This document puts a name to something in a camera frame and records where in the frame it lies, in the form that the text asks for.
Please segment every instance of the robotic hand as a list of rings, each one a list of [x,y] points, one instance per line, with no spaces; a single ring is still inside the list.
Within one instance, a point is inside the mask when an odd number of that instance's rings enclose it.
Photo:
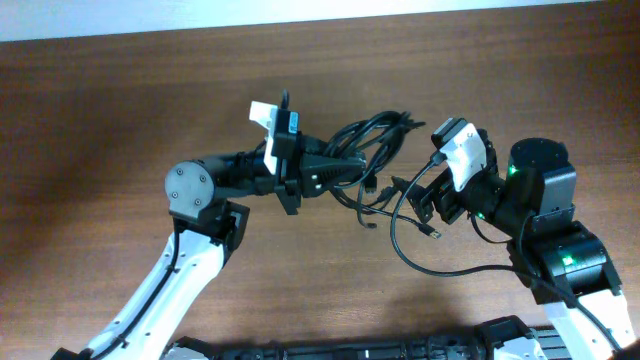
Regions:
[[[545,307],[574,359],[608,358],[612,348],[633,342],[611,259],[595,235],[572,221],[576,176],[563,145],[544,139],[518,142],[505,180],[498,175],[487,132],[464,119],[449,119],[432,136],[438,150],[412,181],[394,177],[394,185],[383,189],[376,201],[363,204],[363,193],[376,190],[376,174],[393,160],[406,133],[424,123],[414,122],[408,113],[387,111],[348,125],[325,142],[298,131],[299,116],[288,110],[288,104],[286,91],[280,107],[252,103],[250,120],[267,130],[255,150],[185,161],[169,171],[165,191],[174,232],[160,259],[85,350],[75,354],[60,349],[52,360],[159,359],[187,309],[242,241],[249,209],[229,199],[275,193],[285,212],[296,215],[302,198],[326,191],[356,210],[358,221],[367,228],[375,224],[365,223],[362,215],[391,217],[394,249],[418,271],[445,277],[484,270],[515,272]],[[368,139],[375,130],[379,134]],[[362,150],[370,146],[378,149],[367,162]],[[449,168],[433,183],[426,188],[417,185],[424,173],[444,161]],[[354,200],[344,190],[356,186]],[[385,211],[399,192],[395,210]],[[398,214],[405,200],[418,220]],[[407,221],[425,235],[439,238],[428,224],[434,209],[448,224],[468,211],[485,240],[475,217],[513,237],[508,250],[514,266],[440,272],[413,263],[398,246],[396,221]],[[483,350],[464,359],[546,359],[537,339],[516,317],[485,323],[476,333]]]

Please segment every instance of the cable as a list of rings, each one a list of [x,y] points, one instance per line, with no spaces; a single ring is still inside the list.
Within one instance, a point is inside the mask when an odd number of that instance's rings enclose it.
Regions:
[[[386,193],[383,191],[378,200],[371,204],[364,205],[362,204],[362,197],[364,194],[365,180],[369,176],[375,176],[393,160],[404,143],[406,133],[425,125],[424,122],[414,122],[409,118],[410,115],[408,112],[398,113],[395,111],[384,111],[369,120],[362,120],[347,125],[331,137],[323,153],[324,156],[344,159],[356,156],[363,150],[379,144],[368,166],[358,179],[346,183],[325,184],[340,204],[349,209],[356,210],[358,222],[366,228],[375,228],[376,224],[365,223],[362,215],[380,214],[377,210],[382,211],[382,209],[389,204],[397,192],[397,189],[395,189],[395,191],[387,191]],[[375,130],[382,130],[382,132],[365,143],[362,143]],[[356,200],[345,194],[344,190],[358,185],[360,188],[358,189],[358,197]],[[381,203],[382,205],[379,208],[374,208],[374,206]]]
[[[138,323],[140,322],[144,314],[147,312],[149,307],[151,307],[151,304],[153,304],[153,301],[156,299],[156,297],[158,296],[158,294],[160,293],[164,285],[169,280],[169,277],[171,276],[171,274],[175,271],[175,265],[178,262],[178,252],[180,251],[180,231],[178,228],[179,226],[177,224],[177,220],[173,219],[173,234],[174,234],[173,235],[173,256],[171,257],[171,263],[167,267],[167,270],[164,273],[164,276],[162,277],[162,279],[160,279],[160,282],[158,283],[158,285],[156,285],[155,289],[153,289],[153,292],[151,293],[151,295],[149,295],[149,298],[144,303],[144,305],[142,305],[142,307],[140,308],[140,311],[138,311],[138,313],[133,318],[131,323],[127,325],[124,331],[120,333],[120,335],[118,335],[113,340],[113,342],[109,344],[109,346],[106,349],[104,349],[100,354],[92,357],[91,358],[92,360],[103,359],[105,356],[109,355],[113,350],[115,350],[118,346],[126,343],[127,336],[129,336],[129,334],[131,334],[131,331],[133,331],[133,329],[138,325]]]
[[[439,163],[442,162],[440,160],[441,156],[437,155],[438,153],[439,152],[436,152],[434,155],[432,155],[431,160],[429,160],[427,165],[425,165],[425,167],[422,168],[422,170],[420,170],[420,172],[418,174],[416,174],[416,176],[414,176],[414,178],[409,183],[409,186],[407,187],[407,189],[402,193],[402,195],[400,196],[400,199],[398,199],[398,202],[396,203],[396,207],[393,210],[393,214],[391,216],[391,226],[390,226],[391,244],[393,245],[394,250],[396,251],[398,256],[402,259],[402,261],[404,261],[407,265],[409,265],[414,270],[417,270],[417,271],[419,271],[419,272],[421,272],[423,274],[432,275],[432,276],[438,276],[438,277],[463,276],[463,275],[474,274],[474,273],[478,273],[478,272],[481,272],[481,271],[487,271],[487,270],[510,271],[510,272],[512,272],[512,273],[514,273],[514,274],[516,274],[518,276],[521,276],[521,277],[524,277],[524,278],[527,278],[527,279],[531,280],[532,283],[535,284],[535,285],[542,285],[545,289],[549,290],[550,292],[552,292],[553,294],[555,294],[559,298],[563,299],[569,306],[573,306],[573,307],[577,308],[578,310],[580,310],[584,314],[584,316],[586,316],[589,320],[591,320],[591,322],[598,328],[598,330],[600,330],[602,335],[604,335],[604,337],[607,339],[607,341],[609,341],[609,343],[611,344],[611,347],[614,349],[614,351],[615,352],[621,351],[622,348],[620,347],[620,344],[618,344],[618,342],[613,337],[613,335],[609,332],[609,330],[587,308],[585,308],[582,304],[580,304],[578,299],[576,299],[576,297],[573,294],[569,294],[569,293],[565,292],[564,290],[562,290],[562,289],[558,288],[557,286],[545,281],[544,279],[542,279],[541,277],[539,277],[537,275],[533,275],[531,273],[522,272],[522,271],[520,271],[520,270],[518,270],[518,269],[516,269],[514,267],[507,266],[507,265],[481,265],[481,266],[476,266],[476,267],[472,267],[472,268],[469,268],[469,269],[458,270],[458,271],[434,271],[434,270],[430,270],[430,269],[424,268],[424,267],[414,263],[413,261],[409,260],[409,258],[406,257],[406,255],[400,249],[400,246],[398,245],[398,241],[396,239],[396,221],[397,221],[397,218],[398,218],[398,213],[400,211],[400,208],[402,207],[402,204],[406,200],[407,195],[409,194],[409,190],[411,190],[411,188],[418,181],[420,181],[420,179],[424,176],[424,174],[427,173],[427,171],[429,171],[431,168],[433,168],[436,165],[439,165]],[[521,246],[522,233],[519,236],[518,242],[520,242],[520,246]]]
[[[473,226],[473,230],[475,230],[476,234],[478,234],[478,236],[480,236],[482,240],[488,242],[489,244],[506,244],[509,242],[509,240],[495,241],[495,240],[489,239],[482,233],[482,231],[480,231],[480,227],[478,227],[478,222],[476,221],[476,216],[474,214],[469,213],[469,219],[471,220],[471,226]]]

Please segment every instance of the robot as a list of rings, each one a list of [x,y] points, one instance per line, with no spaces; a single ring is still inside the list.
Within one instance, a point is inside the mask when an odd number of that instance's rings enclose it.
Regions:
[[[299,114],[253,102],[249,119],[266,129],[254,150],[212,155],[175,165],[165,179],[174,231],[149,275],[122,311],[80,353],[61,348],[52,360],[219,359],[219,360],[364,360],[364,359],[608,359],[636,340],[620,278],[602,241],[573,220],[576,171],[567,149],[548,139],[529,138],[513,145],[505,179],[486,130],[463,118],[450,118],[431,135],[435,152],[410,181],[393,177],[393,186],[376,201],[363,194],[377,190],[376,174],[393,160],[407,133],[424,126],[409,113],[382,112],[346,126],[329,141],[298,130]],[[363,150],[377,146],[367,161]],[[418,185],[428,171],[448,167],[427,187]],[[358,188],[356,199],[344,190]],[[167,342],[202,289],[220,275],[243,239],[249,208],[233,202],[245,196],[275,193],[288,215],[302,198],[326,192],[363,215],[391,218],[391,243],[413,269],[431,276],[463,276],[479,271],[510,271],[531,289],[555,330],[536,331],[516,316],[483,323],[465,336],[434,336],[407,342],[352,344],[328,348],[219,351],[195,339]],[[400,194],[393,211],[385,210]],[[408,201],[416,219],[399,215]],[[426,236],[434,211],[447,224],[469,214],[478,235],[480,219],[511,237],[512,266],[484,265],[460,271],[434,271],[412,262],[396,241],[398,220]]]

